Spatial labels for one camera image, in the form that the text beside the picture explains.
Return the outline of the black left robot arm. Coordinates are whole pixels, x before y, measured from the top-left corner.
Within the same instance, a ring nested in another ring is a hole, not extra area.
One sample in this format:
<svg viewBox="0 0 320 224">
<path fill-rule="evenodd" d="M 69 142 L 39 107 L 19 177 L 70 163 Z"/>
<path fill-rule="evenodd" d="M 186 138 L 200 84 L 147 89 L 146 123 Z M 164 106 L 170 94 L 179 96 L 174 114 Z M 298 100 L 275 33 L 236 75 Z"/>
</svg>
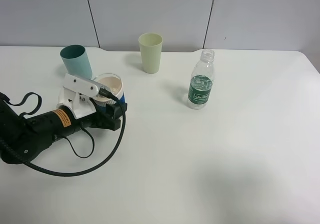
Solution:
<svg viewBox="0 0 320 224">
<path fill-rule="evenodd" d="M 17 114 L 13 104 L 5 94 L 0 95 L 0 136 L 5 143 L 25 160 L 34 160 L 52 143 L 72 135 L 85 128 L 98 128 L 116 131 L 121 127 L 120 118 L 128 105 L 123 99 L 119 104 L 106 107 L 95 106 L 96 112 L 76 119 L 66 107 L 35 115 L 42 104 L 38 98 L 36 108 L 27 113 Z"/>
</svg>

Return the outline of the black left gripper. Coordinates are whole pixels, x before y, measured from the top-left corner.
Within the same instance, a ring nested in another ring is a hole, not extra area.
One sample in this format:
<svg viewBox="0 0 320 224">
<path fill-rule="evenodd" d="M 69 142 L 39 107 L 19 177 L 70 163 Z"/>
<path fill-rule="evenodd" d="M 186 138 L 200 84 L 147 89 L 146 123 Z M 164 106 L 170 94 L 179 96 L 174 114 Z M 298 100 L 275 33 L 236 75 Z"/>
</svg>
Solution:
<svg viewBox="0 0 320 224">
<path fill-rule="evenodd" d="M 69 136 L 81 128 L 96 128 L 116 131 L 121 127 L 120 118 L 127 111 L 128 104 L 120 102 L 103 105 L 94 102 L 96 112 L 76 119 L 73 113 L 65 106 L 37 115 L 37 133 L 57 136 Z"/>
</svg>

